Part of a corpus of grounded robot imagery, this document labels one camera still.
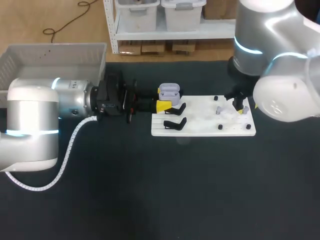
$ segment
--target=yellow object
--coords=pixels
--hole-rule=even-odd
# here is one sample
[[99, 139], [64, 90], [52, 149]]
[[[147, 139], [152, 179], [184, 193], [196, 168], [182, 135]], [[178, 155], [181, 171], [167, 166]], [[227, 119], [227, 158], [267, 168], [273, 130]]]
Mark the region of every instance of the yellow object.
[[172, 102], [171, 101], [156, 101], [156, 113], [163, 112], [165, 110], [168, 110], [172, 108]]

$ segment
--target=plastic bin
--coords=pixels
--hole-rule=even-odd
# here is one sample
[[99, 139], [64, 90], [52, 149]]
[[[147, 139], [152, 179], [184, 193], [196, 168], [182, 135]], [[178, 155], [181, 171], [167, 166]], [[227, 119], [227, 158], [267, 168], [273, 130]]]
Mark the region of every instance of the plastic bin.
[[106, 43], [10, 45], [0, 56], [0, 108], [16, 78], [89, 80], [95, 86], [104, 78]]
[[129, 33], [154, 32], [160, 0], [115, 0], [120, 18]]
[[166, 28], [169, 32], [190, 32], [200, 26], [202, 7], [207, 0], [161, 0], [165, 8]]

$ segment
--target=electrical cord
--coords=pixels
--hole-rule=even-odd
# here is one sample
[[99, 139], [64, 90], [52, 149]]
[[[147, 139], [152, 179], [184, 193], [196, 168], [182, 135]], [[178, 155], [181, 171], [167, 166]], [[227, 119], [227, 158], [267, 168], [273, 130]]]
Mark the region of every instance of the electrical cord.
[[96, 3], [98, 0], [94, 0], [92, 2], [87, 2], [87, 1], [80, 1], [78, 2], [78, 6], [79, 7], [88, 7], [84, 13], [82, 13], [81, 15], [77, 16], [76, 18], [72, 19], [71, 21], [69, 21], [66, 25], [64, 25], [63, 27], [61, 27], [59, 30], [55, 31], [53, 28], [46, 28], [44, 29], [42, 32], [44, 35], [52, 35], [51, 37], [51, 43], [54, 42], [54, 38], [55, 35], [60, 32], [62, 29], [64, 29], [66, 26], [68, 26], [69, 24], [71, 24], [72, 22], [74, 22], [75, 20], [81, 18], [83, 15], [85, 15], [89, 10], [90, 10], [90, 6], [94, 3]]
[[53, 187], [58, 181], [59, 179], [61, 178], [62, 174], [64, 173], [65, 171], [65, 168], [66, 168], [66, 165], [67, 165], [67, 162], [68, 162], [68, 159], [69, 159], [69, 156], [70, 156], [70, 152], [71, 152], [71, 149], [72, 149], [72, 145], [74, 144], [74, 140], [77, 136], [77, 133], [79, 132], [80, 128], [85, 125], [86, 123], [89, 123], [89, 122], [96, 122], [98, 121], [97, 119], [97, 116], [90, 116], [90, 117], [87, 117], [85, 119], [83, 119], [77, 126], [76, 128], [74, 129], [72, 135], [71, 135], [71, 138], [70, 138], [70, 141], [69, 141], [69, 144], [68, 144], [68, 148], [66, 149], [66, 153], [65, 153], [65, 156], [64, 156], [64, 160], [62, 162], [62, 165], [61, 165], [61, 168], [57, 174], [57, 176], [53, 179], [52, 182], [50, 182], [48, 185], [46, 186], [42, 186], [42, 187], [33, 187], [33, 186], [28, 186], [28, 185], [25, 185], [23, 184], [22, 182], [20, 182], [19, 180], [17, 180], [14, 176], [12, 176], [12, 174], [9, 172], [9, 171], [6, 171], [6, 175], [15, 183], [17, 184], [19, 187], [21, 188], [24, 188], [26, 190], [29, 190], [29, 191], [34, 191], [34, 192], [41, 192], [41, 191], [45, 191], [45, 190], [48, 190], [49, 188]]

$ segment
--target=screw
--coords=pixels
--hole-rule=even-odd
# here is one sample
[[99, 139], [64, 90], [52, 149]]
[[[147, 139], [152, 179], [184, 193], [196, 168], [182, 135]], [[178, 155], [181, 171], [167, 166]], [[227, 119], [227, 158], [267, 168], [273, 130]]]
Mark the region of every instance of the screw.
[[71, 113], [72, 113], [73, 116], [77, 116], [79, 114], [79, 112], [77, 110], [72, 110]]

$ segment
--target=black table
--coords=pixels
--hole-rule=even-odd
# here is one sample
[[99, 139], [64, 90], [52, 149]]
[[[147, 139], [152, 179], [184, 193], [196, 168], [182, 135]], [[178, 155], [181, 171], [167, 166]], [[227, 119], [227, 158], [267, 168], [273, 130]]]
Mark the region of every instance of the black table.
[[[226, 62], [109, 63], [129, 83], [175, 82], [186, 95], [223, 95]], [[89, 123], [61, 180], [29, 192], [0, 174], [1, 239], [318, 240], [320, 119], [283, 123], [254, 110], [255, 137], [151, 136], [151, 115]], [[60, 127], [59, 163], [16, 173], [35, 187], [58, 172], [77, 122]], [[0, 118], [3, 131], [5, 118]]]

